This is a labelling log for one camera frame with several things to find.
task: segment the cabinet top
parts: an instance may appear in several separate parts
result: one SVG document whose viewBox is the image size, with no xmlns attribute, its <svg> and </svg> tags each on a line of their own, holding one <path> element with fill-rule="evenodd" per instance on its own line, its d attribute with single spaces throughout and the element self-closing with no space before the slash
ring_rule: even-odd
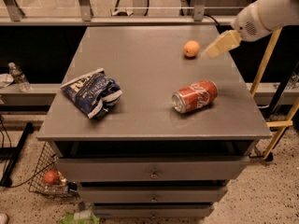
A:
<svg viewBox="0 0 299 224">
<path fill-rule="evenodd" d="M 203 50 L 217 35 L 216 28 L 208 25 L 89 27 L 63 83 L 104 68 L 123 94 L 105 117 L 92 120 L 58 91 L 37 138 L 268 138 L 271 133 L 229 53 L 207 61 L 183 54 L 187 41 L 196 40 Z M 179 114 L 172 105 L 173 92 L 200 80 L 213 81 L 218 97 L 212 105 Z"/>
</svg>

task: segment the green object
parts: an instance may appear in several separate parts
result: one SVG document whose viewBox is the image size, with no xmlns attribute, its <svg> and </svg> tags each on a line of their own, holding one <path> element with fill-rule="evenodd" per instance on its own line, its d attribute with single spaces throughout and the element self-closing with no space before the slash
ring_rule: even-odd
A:
<svg viewBox="0 0 299 224">
<path fill-rule="evenodd" d="M 57 224 L 100 224 L 100 219 L 92 210 L 84 210 L 78 213 L 67 213 Z"/>
</svg>

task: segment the chip bag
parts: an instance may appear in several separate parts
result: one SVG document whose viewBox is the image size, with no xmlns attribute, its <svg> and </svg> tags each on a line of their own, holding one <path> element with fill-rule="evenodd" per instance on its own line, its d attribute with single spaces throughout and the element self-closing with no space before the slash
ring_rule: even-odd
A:
<svg viewBox="0 0 299 224">
<path fill-rule="evenodd" d="M 61 90 L 89 119 L 100 119 L 120 99 L 122 91 L 114 79 L 97 69 L 65 83 Z"/>
</svg>

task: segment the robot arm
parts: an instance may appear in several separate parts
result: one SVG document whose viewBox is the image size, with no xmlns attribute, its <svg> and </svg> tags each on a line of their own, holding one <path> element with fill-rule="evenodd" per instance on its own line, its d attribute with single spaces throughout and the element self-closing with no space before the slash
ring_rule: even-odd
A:
<svg viewBox="0 0 299 224">
<path fill-rule="evenodd" d="M 257 0 L 232 22 L 244 41 L 255 41 L 279 27 L 299 24 L 299 0 Z"/>
<path fill-rule="evenodd" d="M 237 48 L 241 41 L 256 41 L 277 28 L 299 24 L 299 0 L 257 0 L 245 7 L 232 22 L 234 30 L 219 35 L 202 53 L 213 58 Z"/>
</svg>

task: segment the wire basket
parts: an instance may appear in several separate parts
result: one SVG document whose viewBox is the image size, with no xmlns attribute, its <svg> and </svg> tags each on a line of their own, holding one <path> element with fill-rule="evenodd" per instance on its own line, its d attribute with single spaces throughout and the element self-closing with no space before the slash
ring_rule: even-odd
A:
<svg viewBox="0 0 299 224">
<path fill-rule="evenodd" d="M 75 191 L 70 191 L 68 184 L 49 185 L 43 181 L 44 174 L 47 171 L 53 170 L 58 172 L 55 166 L 56 159 L 57 156 L 50 145 L 45 143 L 36 165 L 34 178 L 30 182 L 29 191 L 42 194 L 48 198 L 78 197 L 78 194 Z"/>
</svg>

